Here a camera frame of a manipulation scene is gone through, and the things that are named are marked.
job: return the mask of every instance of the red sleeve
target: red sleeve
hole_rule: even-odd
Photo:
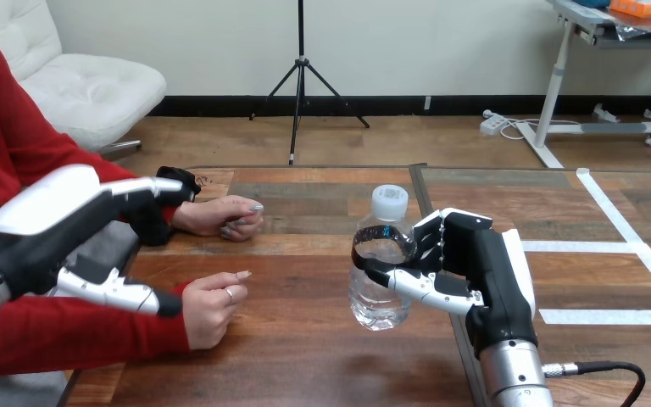
[[[96,153],[88,153],[65,134],[58,133],[14,79],[0,50],[0,129],[22,184],[30,185],[67,164],[92,166],[101,182],[135,177]],[[164,211],[167,222],[174,208]]]
[[[188,351],[182,315],[134,314],[78,298],[23,297],[0,309],[0,375],[88,369]]]

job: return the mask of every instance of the hand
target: hand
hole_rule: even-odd
[[[195,235],[221,236],[243,242],[263,225],[263,205],[235,195],[202,203],[184,202],[176,210],[171,224]]]
[[[248,296],[241,281],[250,275],[248,271],[219,273],[186,286],[182,297],[183,321],[191,350],[210,349],[220,342],[233,313]]]

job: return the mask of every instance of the painted fingernail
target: painted fingernail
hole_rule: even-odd
[[[251,276],[251,272],[246,270],[246,271],[238,271],[236,273],[236,278],[238,280],[245,280]]]

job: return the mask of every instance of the tripod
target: tripod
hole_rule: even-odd
[[[355,113],[353,111],[353,108],[350,107],[348,104],[348,101],[346,101],[343,96],[338,94],[335,89],[333,89],[333,86],[329,84],[323,76],[321,76],[317,70],[313,67],[313,65],[310,64],[310,61],[305,58],[305,51],[304,51],[304,46],[303,46],[303,0],[298,0],[298,59],[296,59],[296,63],[291,67],[291,70],[288,71],[286,76],[283,76],[283,79],[281,79],[280,82],[278,82],[278,85],[275,86],[273,89],[273,92],[268,95],[268,97],[265,99],[265,102],[263,103],[263,106],[268,104],[268,102],[271,100],[273,95],[275,95],[276,92],[278,92],[278,89],[281,89],[281,86],[283,86],[284,83],[286,83],[287,79],[293,74],[293,72],[298,69],[298,89],[296,90],[296,113],[293,115],[293,135],[291,136],[291,155],[288,160],[289,165],[293,165],[293,159],[295,157],[295,151],[296,151],[296,134],[298,133],[298,125],[300,124],[300,114],[301,112],[301,107],[303,106],[303,99],[305,98],[305,69],[308,68],[311,72],[313,72],[313,75],[315,75],[316,78],[318,78],[321,82],[323,82],[323,85],[327,87],[331,92],[333,92],[334,95],[336,95],[336,98],[338,99],[338,102],[341,103],[341,105],[350,113],[350,115],[355,116],[360,120],[361,123],[365,126],[366,129],[370,129],[370,125],[368,122],[363,120],[363,117],[360,116],[359,114]],[[253,113],[251,114],[250,120],[253,120],[256,117],[256,113],[258,112],[258,105],[253,108]]]

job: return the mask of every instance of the orange container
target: orange container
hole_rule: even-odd
[[[610,9],[637,17],[651,17],[651,0],[612,0]]]

